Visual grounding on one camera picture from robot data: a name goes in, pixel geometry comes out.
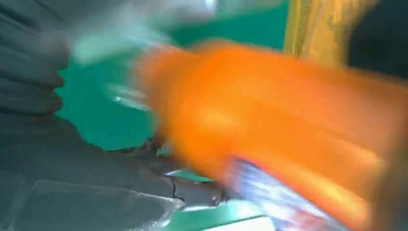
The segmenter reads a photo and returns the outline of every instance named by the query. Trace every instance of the orange object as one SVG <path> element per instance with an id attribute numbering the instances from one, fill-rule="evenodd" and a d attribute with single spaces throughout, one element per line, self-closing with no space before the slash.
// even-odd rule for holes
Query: orange object
<path id="1" fill-rule="evenodd" d="M 229 187 L 232 157 L 260 166 L 355 231 L 408 119 L 408 88 L 260 47 L 212 41 L 150 53 L 148 103 L 182 161 Z"/>

